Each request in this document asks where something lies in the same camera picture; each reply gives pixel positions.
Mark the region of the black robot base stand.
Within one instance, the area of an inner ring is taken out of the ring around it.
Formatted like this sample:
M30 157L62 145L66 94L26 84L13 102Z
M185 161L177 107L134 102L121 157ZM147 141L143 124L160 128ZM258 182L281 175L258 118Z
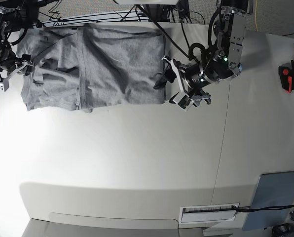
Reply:
M143 4L140 7L156 22L170 22L175 5Z

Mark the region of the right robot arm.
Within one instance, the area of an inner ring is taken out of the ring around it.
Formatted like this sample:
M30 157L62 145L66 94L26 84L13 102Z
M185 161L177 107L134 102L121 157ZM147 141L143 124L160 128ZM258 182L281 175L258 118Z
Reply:
M0 85L30 65L30 56L17 56L19 44L37 22L38 0L0 0Z

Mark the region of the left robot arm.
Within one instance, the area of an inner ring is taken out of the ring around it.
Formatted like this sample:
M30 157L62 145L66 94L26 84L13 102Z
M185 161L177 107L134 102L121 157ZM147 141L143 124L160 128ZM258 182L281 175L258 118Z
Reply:
M246 16L254 9L252 0L220 0L208 28L208 47L193 43L188 47L188 57L194 64L182 64L168 56L162 58L167 67L154 85L161 90L166 83L177 81L179 92L170 103L184 111L198 107L202 101L211 103L211 95L204 87L233 79L240 75L240 63L245 36Z

